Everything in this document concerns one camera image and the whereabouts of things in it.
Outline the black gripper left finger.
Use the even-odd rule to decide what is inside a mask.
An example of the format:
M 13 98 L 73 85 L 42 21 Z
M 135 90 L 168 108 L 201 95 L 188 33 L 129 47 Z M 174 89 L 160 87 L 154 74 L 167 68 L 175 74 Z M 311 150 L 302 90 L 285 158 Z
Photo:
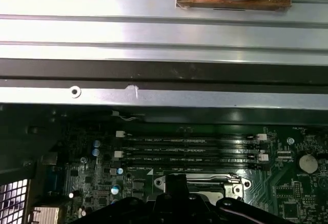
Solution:
M 126 197 L 74 223 L 164 223 L 172 217 L 177 203 L 179 176 L 166 176 L 166 192 L 154 201 L 144 202 L 136 197 Z

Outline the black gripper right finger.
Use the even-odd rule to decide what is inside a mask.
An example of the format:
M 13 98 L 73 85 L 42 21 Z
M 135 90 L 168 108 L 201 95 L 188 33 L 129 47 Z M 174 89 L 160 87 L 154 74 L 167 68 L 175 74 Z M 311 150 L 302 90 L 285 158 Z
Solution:
M 199 195 L 189 193 L 184 174 L 178 176 L 178 206 L 186 223 L 291 223 L 233 198 L 222 198 L 210 207 Z

